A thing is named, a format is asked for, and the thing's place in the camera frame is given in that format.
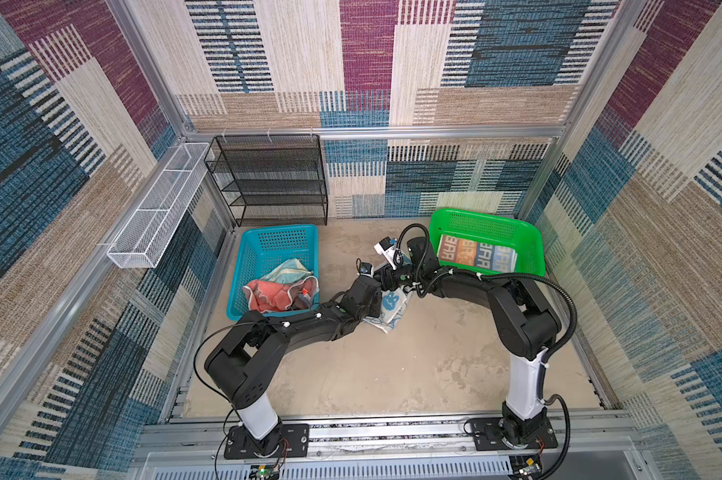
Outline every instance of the plastic basket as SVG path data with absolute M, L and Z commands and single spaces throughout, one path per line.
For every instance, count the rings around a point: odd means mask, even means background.
M 456 208 L 437 210 L 430 217 L 430 242 L 436 252 L 442 235 L 453 235 L 467 240 L 492 245 L 510 246 L 519 255 L 514 272 L 546 274 L 546 261 L 542 254 L 542 235 L 534 225 L 522 220 L 514 220 L 503 216 L 477 214 Z M 454 264 L 439 260 L 442 265 L 451 265 L 472 270 L 481 274 L 497 274 L 485 268 Z
M 318 229 L 315 225 L 269 226 L 247 230 L 241 235 L 241 246 L 233 273 L 231 296 L 227 301 L 227 316 L 238 321 L 249 311 L 241 287 L 269 274 L 285 260 L 297 258 L 318 278 Z M 313 305 L 318 303 L 318 293 Z M 266 313 L 267 316 L 285 316 L 307 310 Z

